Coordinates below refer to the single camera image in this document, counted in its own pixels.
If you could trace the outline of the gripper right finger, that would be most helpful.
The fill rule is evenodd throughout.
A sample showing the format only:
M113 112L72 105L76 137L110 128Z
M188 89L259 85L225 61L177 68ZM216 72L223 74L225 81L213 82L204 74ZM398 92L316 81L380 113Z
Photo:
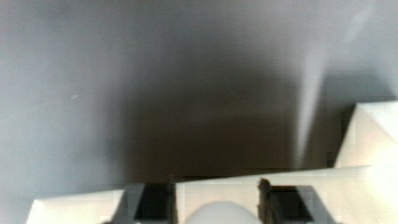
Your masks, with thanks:
M259 180L257 216L262 224L337 224L314 188Z

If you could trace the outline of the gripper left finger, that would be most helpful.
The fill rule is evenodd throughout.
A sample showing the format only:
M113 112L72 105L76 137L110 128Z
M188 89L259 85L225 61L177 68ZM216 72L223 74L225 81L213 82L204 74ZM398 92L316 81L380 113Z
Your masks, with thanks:
M108 224L177 224L172 183L134 183L126 186Z

